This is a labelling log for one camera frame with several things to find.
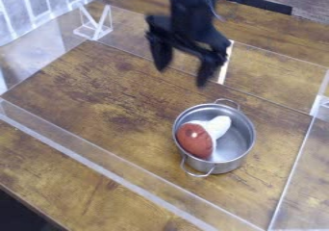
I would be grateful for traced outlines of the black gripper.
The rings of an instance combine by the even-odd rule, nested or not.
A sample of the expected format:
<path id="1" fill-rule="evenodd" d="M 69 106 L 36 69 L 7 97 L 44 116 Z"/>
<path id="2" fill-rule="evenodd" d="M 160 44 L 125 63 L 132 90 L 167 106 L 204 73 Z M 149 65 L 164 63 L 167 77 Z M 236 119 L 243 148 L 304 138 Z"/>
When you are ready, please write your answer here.
<path id="1" fill-rule="evenodd" d="M 201 88 L 227 60 L 228 39 L 213 27 L 215 0 L 169 0 L 171 14 L 149 14 L 147 39 L 155 68 L 172 60 L 172 50 L 196 56 L 200 66 L 196 86 Z"/>

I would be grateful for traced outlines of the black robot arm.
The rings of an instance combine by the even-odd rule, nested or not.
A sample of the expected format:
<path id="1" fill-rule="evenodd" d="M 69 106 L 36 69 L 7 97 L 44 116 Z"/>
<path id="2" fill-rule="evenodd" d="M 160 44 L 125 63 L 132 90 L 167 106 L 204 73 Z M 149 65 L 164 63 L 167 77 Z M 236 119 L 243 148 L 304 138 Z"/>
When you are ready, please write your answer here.
<path id="1" fill-rule="evenodd" d="M 227 61 L 231 42 L 213 27 L 215 0 L 169 0 L 171 14 L 147 15 L 149 52 L 161 71 L 172 60 L 173 50 L 200 61 L 196 86 L 203 87 Z"/>

